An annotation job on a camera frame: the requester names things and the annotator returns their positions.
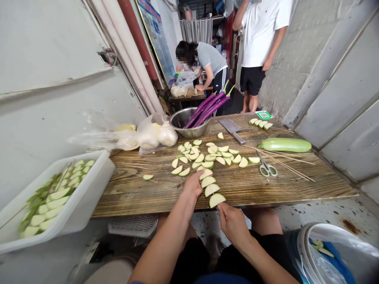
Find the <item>person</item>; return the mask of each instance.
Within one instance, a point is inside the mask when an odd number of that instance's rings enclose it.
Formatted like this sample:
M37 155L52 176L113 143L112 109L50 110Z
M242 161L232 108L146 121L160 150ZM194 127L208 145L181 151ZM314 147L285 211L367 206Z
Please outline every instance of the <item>person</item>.
M299 284L279 218L271 209L245 211L226 203L217 205L221 229L232 243L225 248L215 272L207 274L210 256L190 220L203 192L200 170L188 177L182 193L167 217L160 218L157 232L142 254L129 284Z
M206 73L205 83L202 86L195 86L198 91L203 92L210 84L213 86L213 93L220 93L225 88L229 80L228 65L225 58L213 46L201 41L199 43L181 41L176 47L175 53L180 61L189 66L193 66L196 58L198 59L200 70L197 77L200 78L203 71ZM214 116L221 113L222 107L216 111Z
M287 31L292 0L243 0L233 30L245 29L240 86L245 93L241 113L257 110L262 81Z

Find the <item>black shorts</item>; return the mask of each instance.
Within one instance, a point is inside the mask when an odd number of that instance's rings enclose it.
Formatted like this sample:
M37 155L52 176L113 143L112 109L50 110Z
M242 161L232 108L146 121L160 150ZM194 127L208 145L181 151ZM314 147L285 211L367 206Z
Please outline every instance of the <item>black shorts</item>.
M216 76L214 77L212 81L212 86L213 86L213 93L217 91L217 94L219 94L224 88L226 82L229 80L229 69L228 67L220 70ZM230 88L232 87L231 83L228 83L226 86L226 94L230 91ZM220 116L222 115L223 112L223 106L221 106L213 116Z
M266 77L266 72L260 67L242 67L241 68L241 91L248 91L249 95L258 95L262 87L262 81Z
M302 283L300 275L292 265L283 235L261 236L252 230L250 233L277 263L287 270L299 283ZM207 273L206 269L209 259L209 253L200 238L189 239L183 252L179 255L171 284L194 283L197 278ZM264 284L259 273L232 245L225 248L221 253L215 272L238 275L251 283Z

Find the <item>hand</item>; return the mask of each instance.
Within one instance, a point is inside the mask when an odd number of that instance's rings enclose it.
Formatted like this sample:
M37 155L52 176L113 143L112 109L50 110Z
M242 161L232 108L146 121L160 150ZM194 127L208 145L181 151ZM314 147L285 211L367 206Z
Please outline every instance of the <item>hand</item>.
M198 90L198 91L204 91L204 87L203 86L200 86L200 85L196 85L195 88Z
M203 192L203 189L201 188L200 185L200 180L199 177L204 173L204 170L200 170L193 175L189 176L186 179L186 182L184 184L183 191L189 191L193 193L196 198L200 196L200 194Z
M229 241L238 250L246 247L253 237L246 225L245 215L242 211L225 202L217 205L217 210L220 216L221 230Z
M272 65L272 58L267 58L263 64L262 71L268 71Z

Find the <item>stainless steel bowl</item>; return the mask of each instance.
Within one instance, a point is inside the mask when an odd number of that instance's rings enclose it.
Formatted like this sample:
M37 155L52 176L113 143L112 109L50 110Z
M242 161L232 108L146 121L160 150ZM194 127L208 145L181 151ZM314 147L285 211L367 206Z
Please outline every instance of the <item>stainless steel bowl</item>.
M191 116L195 113L197 107L185 108L171 116L170 125L179 133L180 136L186 139L196 139L202 137L208 128L210 117L200 126L195 128L183 129L190 121Z

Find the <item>poster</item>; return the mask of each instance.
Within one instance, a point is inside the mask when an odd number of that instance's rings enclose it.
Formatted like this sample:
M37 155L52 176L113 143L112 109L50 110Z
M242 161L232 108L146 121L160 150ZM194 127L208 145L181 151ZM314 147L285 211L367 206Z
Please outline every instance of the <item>poster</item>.
M161 66L168 86L171 86L176 71L163 30L161 16L149 2L145 0L136 0L136 2L158 63Z

